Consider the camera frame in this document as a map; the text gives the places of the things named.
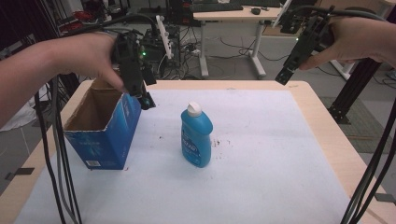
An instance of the human hand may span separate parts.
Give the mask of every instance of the human hand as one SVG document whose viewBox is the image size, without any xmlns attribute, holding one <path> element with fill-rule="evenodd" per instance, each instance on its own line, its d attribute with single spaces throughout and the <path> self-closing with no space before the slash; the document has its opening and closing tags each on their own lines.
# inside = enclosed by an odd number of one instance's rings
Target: human hand
<svg viewBox="0 0 396 224">
<path fill-rule="evenodd" d="M 331 24 L 334 43 L 300 65 L 301 70 L 317 67 L 331 60 L 353 63 L 355 60 L 372 58 L 377 62 L 389 61 L 384 48 L 392 24 L 363 18 L 343 18 Z"/>
<path fill-rule="evenodd" d="M 55 60 L 60 74 L 76 73 L 84 77 L 98 77 L 119 91 L 125 90 L 122 79 L 112 69 L 111 50 L 115 38 L 105 33 L 89 33 L 55 39 Z"/>
</svg>

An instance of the cardboard box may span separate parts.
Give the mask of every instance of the cardboard box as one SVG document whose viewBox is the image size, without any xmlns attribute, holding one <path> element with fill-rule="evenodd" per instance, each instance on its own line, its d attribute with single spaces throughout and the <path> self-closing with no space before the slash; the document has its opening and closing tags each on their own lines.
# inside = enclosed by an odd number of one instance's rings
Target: cardboard box
<svg viewBox="0 0 396 224">
<path fill-rule="evenodd" d="M 89 169 L 121 170 L 140 112 L 136 98 L 96 79 L 64 125 L 64 135 Z"/>
</svg>

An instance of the bottle cap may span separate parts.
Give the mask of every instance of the bottle cap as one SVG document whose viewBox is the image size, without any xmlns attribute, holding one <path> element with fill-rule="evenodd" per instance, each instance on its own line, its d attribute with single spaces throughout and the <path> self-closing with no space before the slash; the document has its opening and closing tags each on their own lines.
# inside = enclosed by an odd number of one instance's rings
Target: bottle cap
<svg viewBox="0 0 396 224">
<path fill-rule="evenodd" d="M 187 106 L 187 112 L 189 113 L 190 117 L 198 117 L 202 114 L 202 108 L 198 103 L 192 101 L 189 102 L 189 106 Z"/>
</svg>

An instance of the blue plastic bottle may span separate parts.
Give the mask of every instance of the blue plastic bottle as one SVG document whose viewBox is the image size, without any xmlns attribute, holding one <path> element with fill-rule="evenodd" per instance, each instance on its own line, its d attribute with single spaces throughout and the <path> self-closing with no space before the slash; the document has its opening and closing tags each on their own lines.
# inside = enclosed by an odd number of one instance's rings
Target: blue plastic bottle
<svg viewBox="0 0 396 224">
<path fill-rule="evenodd" d="M 210 162 L 210 133 L 213 124 L 209 117 L 195 102 L 181 113 L 181 151 L 187 161 L 198 167 L 204 167 Z"/>
</svg>

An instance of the floor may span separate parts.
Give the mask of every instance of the floor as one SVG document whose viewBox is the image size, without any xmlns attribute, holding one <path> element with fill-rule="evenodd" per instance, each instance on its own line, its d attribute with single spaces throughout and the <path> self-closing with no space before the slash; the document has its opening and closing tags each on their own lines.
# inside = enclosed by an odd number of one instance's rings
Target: floor
<svg viewBox="0 0 396 224">
<path fill-rule="evenodd" d="M 134 28 L 142 31 L 146 27 L 145 25 L 136 25 Z M 182 40 L 182 44 L 196 43 L 195 37 L 198 38 L 199 42 L 200 31 L 198 28 L 195 27 L 194 32 L 191 29 L 187 32 L 187 29 L 182 27 L 183 29 L 184 31 L 180 36 L 186 35 Z M 218 37 L 220 35 L 219 31 L 213 34 L 208 31 L 207 34 L 208 36 L 216 36 L 206 39 L 205 54 L 208 56 L 207 64 L 210 74 L 208 79 L 257 80 L 256 70 L 251 61 L 246 56 L 238 56 L 240 52 L 245 52 L 245 49 L 238 48 L 238 46 L 249 47 L 253 41 L 252 37 L 220 38 Z M 292 37 L 265 36 L 262 38 L 259 59 L 267 76 L 263 80 L 257 81 L 274 80 L 286 60 L 285 56 L 290 53 L 295 42 L 295 38 Z M 196 57 L 189 58 L 188 65 L 189 74 L 191 75 L 189 78 L 200 78 L 198 59 Z M 378 81 L 387 78 L 385 73 L 390 69 L 388 65 L 382 65 L 375 74 L 375 78 Z M 178 79 L 179 76 L 184 75 L 186 70 L 173 71 L 168 78 Z M 327 97 L 337 96 L 346 83 L 329 63 L 323 64 L 320 69 L 315 68 L 304 72 L 297 71 L 292 79 L 308 82 L 318 96 Z M 396 85 L 390 87 L 379 84 L 375 79 L 372 79 L 359 97 L 383 126 L 388 120 L 395 97 L 394 87 Z M 23 165 L 40 140 L 39 128 L 32 127 L 32 124 L 33 122 L 19 129 L 0 133 L 0 195 L 9 183 L 9 180 L 5 178 L 9 173 L 15 173 Z M 371 154 L 361 154 L 361 158 L 368 162 L 371 159 Z M 392 194 L 396 198 L 396 161 L 392 163 L 382 186 L 387 193 Z"/>
</svg>

